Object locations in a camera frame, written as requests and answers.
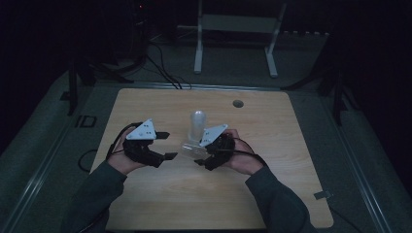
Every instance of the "gray sleeve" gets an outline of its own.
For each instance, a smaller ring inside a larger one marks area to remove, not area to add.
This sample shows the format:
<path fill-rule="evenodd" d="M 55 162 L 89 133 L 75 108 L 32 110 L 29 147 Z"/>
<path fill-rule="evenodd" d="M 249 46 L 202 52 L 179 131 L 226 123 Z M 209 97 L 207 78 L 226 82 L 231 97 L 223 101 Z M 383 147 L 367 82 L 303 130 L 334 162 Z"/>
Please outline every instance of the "gray sleeve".
<path fill-rule="evenodd" d="M 94 222 L 87 232 L 105 232 L 108 208 L 122 195 L 126 178 L 106 161 L 102 162 L 73 196 L 60 231 L 79 232 Z"/>
<path fill-rule="evenodd" d="M 268 232 L 317 232 L 301 199 L 280 183 L 268 167 L 246 180 Z"/>

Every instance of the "metal frame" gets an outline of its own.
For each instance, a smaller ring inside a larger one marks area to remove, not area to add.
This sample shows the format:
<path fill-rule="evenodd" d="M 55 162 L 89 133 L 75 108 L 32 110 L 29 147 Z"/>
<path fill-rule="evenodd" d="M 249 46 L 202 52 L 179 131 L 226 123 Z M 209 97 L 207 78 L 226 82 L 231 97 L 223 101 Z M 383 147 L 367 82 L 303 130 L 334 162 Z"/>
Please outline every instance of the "metal frame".
<path fill-rule="evenodd" d="M 23 221 L 23 218 L 29 211 L 31 205 L 36 199 L 39 191 L 42 189 L 43 184 L 48 177 L 54 160 L 57 157 L 57 151 L 60 149 L 61 144 L 66 139 L 66 136 L 72 125 L 75 125 L 76 119 L 80 116 L 80 112 L 86 104 L 88 96 L 91 94 L 91 88 L 84 90 L 84 99 L 79 102 L 76 102 L 77 108 L 73 109 L 72 114 L 69 118 L 62 121 L 61 128 L 59 129 L 58 135 L 55 140 L 51 143 L 50 149 L 45 153 L 41 163 L 37 167 L 35 173 L 31 179 L 27 182 L 24 191 L 21 193 L 18 198 L 17 203 L 15 204 L 12 213 L 5 220 L 4 225 L 0 225 L 0 232 L 17 232 L 19 225 Z"/>
<path fill-rule="evenodd" d="M 352 149 L 345 132 L 343 131 L 342 127 L 339 127 L 335 123 L 333 115 L 329 112 L 325 100 L 322 100 L 322 105 L 328 116 L 330 125 L 333 125 L 334 130 L 340 139 L 340 142 L 343 144 L 343 147 L 345 149 L 345 159 L 348 162 L 348 167 L 350 168 L 352 176 L 354 177 L 354 180 L 358 185 L 358 189 L 363 198 L 364 204 L 369 210 L 370 216 L 375 223 L 377 231 L 379 233 L 394 232 L 380 207 L 379 200 L 374 193 L 373 188 L 370 186 L 366 175 L 364 174 L 363 169 L 361 168 L 361 165 L 357 159 L 358 156 Z"/>
<path fill-rule="evenodd" d="M 203 30 L 225 30 L 225 31 L 242 31 L 242 32 L 261 32 L 272 33 L 272 39 L 268 47 L 264 49 L 266 55 L 269 74 L 272 78 L 278 77 L 275 60 L 273 59 L 273 49 L 279 35 L 282 20 L 285 15 L 287 4 L 283 3 L 278 17 L 234 17 L 234 16 L 216 16 L 203 14 L 203 1 L 198 0 L 197 16 L 197 46 L 194 58 L 194 73 L 202 72 L 203 58 Z"/>

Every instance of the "metal bracket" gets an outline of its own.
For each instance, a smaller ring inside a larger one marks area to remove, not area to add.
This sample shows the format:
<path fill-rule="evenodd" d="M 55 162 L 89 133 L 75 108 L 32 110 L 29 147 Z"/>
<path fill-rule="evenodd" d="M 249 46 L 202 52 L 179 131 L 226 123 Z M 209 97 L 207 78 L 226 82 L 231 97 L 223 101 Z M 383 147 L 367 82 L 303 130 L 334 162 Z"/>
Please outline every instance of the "metal bracket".
<path fill-rule="evenodd" d="M 152 119 L 148 119 L 127 134 L 126 139 L 128 140 L 154 140 L 156 139 L 155 127 Z"/>
<path fill-rule="evenodd" d="M 319 199 L 322 199 L 322 198 L 328 199 L 328 198 L 333 196 L 333 194 L 327 189 L 324 190 L 324 191 L 317 192 L 313 195 L 315 196 L 316 200 L 319 200 Z"/>
<path fill-rule="evenodd" d="M 206 128 L 203 132 L 203 137 L 199 146 L 206 147 L 215 142 L 215 140 L 226 130 L 227 127 L 227 124 L 222 124 L 215 127 Z"/>
<path fill-rule="evenodd" d="M 97 117 L 96 116 L 79 116 L 78 120 L 76 121 L 75 128 L 92 128 L 96 124 Z"/>

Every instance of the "person's left hand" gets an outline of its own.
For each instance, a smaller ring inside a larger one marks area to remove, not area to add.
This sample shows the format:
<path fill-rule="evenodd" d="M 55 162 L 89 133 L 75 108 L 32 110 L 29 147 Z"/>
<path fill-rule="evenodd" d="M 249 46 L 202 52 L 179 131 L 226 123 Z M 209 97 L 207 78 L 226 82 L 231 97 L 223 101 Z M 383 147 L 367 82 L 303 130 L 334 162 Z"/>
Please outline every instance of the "person's left hand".
<path fill-rule="evenodd" d="M 121 173 L 127 175 L 130 172 L 145 167 L 145 164 L 134 162 L 130 158 L 128 158 L 123 151 L 123 142 L 126 138 L 126 135 L 133 131 L 135 128 L 129 128 L 121 135 L 118 145 L 113 150 L 113 154 L 109 156 L 108 163 L 116 170 L 120 171 Z"/>

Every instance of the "wrist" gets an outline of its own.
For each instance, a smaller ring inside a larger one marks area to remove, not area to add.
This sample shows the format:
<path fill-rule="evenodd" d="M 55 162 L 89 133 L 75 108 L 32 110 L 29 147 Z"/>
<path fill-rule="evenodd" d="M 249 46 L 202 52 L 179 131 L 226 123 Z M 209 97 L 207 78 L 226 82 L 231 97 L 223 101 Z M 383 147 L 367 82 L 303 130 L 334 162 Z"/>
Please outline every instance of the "wrist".
<path fill-rule="evenodd" d="M 124 175 L 127 175 L 131 172 L 129 169 L 127 169 L 126 166 L 124 166 L 124 164 L 120 163 L 117 159 L 109 158 L 107 163 Z"/>
<path fill-rule="evenodd" d="M 260 170 L 263 167 L 261 163 L 253 163 L 250 166 L 248 166 L 246 173 L 247 175 L 251 176 L 254 173 L 256 173 L 258 170 Z"/>

